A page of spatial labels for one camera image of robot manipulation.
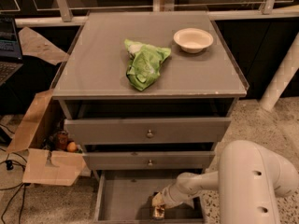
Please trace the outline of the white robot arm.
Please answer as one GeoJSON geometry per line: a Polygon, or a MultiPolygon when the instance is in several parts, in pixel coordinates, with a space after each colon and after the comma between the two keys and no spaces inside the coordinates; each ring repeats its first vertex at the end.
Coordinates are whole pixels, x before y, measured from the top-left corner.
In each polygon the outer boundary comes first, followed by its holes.
{"type": "Polygon", "coordinates": [[[298,103],[282,112],[279,100],[297,68],[294,41],[262,97],[235,103],[209,168],[179,175],[154,203],[170,211],[200,197],[205,224],[299,224],[298,103]]]}

